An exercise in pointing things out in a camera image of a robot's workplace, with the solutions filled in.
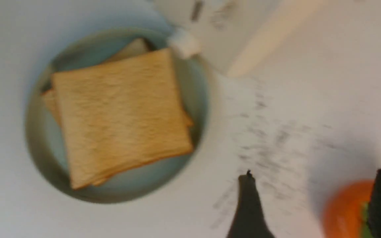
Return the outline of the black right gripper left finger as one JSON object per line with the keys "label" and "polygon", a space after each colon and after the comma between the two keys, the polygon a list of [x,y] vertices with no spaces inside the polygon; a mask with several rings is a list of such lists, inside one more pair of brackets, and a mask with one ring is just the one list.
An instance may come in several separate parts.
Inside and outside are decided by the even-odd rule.
{"label": "black right gripper left finger", "polygon": [[238,203],[228,238],[274,238],[263,213],[256,180],[251,171],[238,177]]}

